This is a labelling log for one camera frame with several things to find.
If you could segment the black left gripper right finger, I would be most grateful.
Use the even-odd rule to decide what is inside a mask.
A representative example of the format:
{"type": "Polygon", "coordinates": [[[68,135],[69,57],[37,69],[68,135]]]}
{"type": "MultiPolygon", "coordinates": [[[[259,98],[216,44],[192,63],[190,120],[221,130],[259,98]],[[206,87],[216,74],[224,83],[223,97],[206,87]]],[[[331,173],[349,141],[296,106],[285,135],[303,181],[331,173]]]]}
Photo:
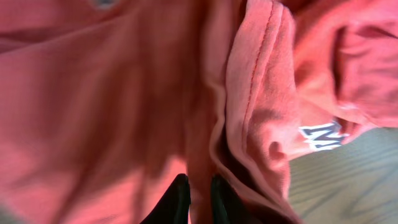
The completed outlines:
{"type": "Polygon", "coordinates": [[[214,224],[252,223],[242,200],[220,175],[215,175],[211,180],[211,209],[214,224]]]}

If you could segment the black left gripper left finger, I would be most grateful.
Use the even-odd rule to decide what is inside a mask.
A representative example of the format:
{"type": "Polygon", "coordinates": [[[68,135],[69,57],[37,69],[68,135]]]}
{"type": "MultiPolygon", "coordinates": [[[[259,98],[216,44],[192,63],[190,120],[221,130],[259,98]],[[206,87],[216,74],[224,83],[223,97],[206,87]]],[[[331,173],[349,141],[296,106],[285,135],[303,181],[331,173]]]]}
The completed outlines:
{"type": "Polygon", "coordinates": [[[187,224],[190,204],[188,177],[178,174],[140,224],[187,224]]]}

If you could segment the red printed t-shirt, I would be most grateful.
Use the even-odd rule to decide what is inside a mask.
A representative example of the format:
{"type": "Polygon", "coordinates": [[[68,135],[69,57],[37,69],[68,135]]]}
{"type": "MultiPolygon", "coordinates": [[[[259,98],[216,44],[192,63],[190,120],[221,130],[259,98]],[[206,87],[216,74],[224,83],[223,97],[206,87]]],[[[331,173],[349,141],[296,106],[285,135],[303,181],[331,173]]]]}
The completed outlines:
{"type": "Polygon", "coordinates": [[[140,223],[178,174],[299,223],[291,159],[397,126],[396,1],[1,2],[1,206],[140,223]]]}

